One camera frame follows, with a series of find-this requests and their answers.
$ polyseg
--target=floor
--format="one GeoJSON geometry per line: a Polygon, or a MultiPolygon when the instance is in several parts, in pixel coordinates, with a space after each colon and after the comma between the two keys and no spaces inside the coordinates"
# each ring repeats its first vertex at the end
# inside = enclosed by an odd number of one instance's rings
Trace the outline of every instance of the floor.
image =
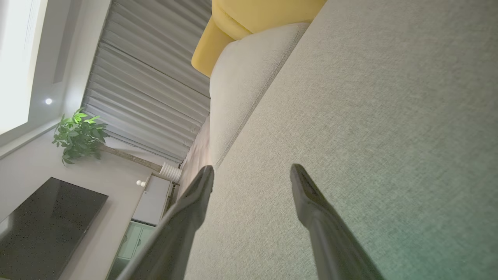
{"type": "Polygon", "coordinates": [[[202,167],[212,165],[209,150],[209,122],[210,117],[208,116],[181,165],[183,171],[180,185],[177,186],[178,189],[173,196],[174,201],[183,194],[202,167]]]}

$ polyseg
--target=wall-mounted television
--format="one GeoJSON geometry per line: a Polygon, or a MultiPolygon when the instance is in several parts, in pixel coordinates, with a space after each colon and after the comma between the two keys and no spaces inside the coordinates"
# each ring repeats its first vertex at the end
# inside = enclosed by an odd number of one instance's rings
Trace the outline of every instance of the wall-mounted television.
{"type": "Polygon", "coordinates": [[[48,179],[0,222],[0,279],[58,279],[107,197],[48,179]]]}

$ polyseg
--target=yellow cushion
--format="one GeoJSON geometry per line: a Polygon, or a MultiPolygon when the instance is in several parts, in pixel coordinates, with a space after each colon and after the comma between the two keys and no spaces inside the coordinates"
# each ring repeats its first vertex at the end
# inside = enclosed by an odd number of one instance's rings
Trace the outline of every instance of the yellow cushion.
{"type": "Polygon", "coordinates": [[[230,36],[233,35],[232,30],[236,30],[236,39],[240,39],[240,35],[245,37],[290,23],[311,22],[325,2],[326,0],[212,0],[212,10],[220,29],[230,36]],[[247,32],[241,32],[239,26],[247,32]]]}
{"type": "Polygon", "coordinates": [[[216,25],[233,39],[240,40],[247,35],[251,35],[251,32],[249,32],[249,30],[240,25],[223,9],[221,9],[218,5],[218,2],[212,1],[211,12],[211,18],[215,21],[216,25]]]}
{"type": "Polygon", "coordinates": [[[204,33],[202,33],[192,56],[192,66],[202,74],[210,77],[221,52],[233,41],[230,36],[216,26],[213,18],[209,19],[208,25],[204,33]]]}

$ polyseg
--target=white ribbed pot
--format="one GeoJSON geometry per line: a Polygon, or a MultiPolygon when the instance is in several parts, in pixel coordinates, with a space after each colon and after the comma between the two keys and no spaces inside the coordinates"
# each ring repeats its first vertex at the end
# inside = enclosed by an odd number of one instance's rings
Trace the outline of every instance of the white ribbed pot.
{"type": "Polygon", "coordinates": [[[182,170],[170,164],[163,163],[161,172],[159,174],[163,175],[171,182],[178,183],[182,175],[182,170]]]}

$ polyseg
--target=gray curtain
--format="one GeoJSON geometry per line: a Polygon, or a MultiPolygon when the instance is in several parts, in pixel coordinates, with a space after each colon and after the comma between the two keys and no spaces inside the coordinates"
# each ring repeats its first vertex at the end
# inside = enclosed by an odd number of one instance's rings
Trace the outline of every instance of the gray curtain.
{"type": "Polygon", "coordinates": [[[190,63],[209,0],[115,0],[83,106],[111,136],[180,163],[209,114],[209,78],[190,63]]]}

